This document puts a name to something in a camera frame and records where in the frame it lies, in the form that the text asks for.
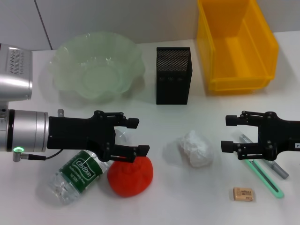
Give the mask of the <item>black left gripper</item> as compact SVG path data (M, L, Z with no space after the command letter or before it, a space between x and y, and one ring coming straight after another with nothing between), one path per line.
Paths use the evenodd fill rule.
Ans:
M150 146L114 144L114 127L136 129L138 118L126 118L123 112L95 111L87 119L49 117L48 149L89 150L100 155L103 162L133 163L136 157L146 157Z

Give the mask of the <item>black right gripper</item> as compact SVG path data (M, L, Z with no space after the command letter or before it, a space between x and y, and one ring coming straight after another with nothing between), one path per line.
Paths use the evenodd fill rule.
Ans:
M258 127L258 143L221 141L223 153L237 153L239 160L266 159L273 161L284 151L300 151L300 122L283 120L275 112L242 111L240 116L227 115L227 126Z

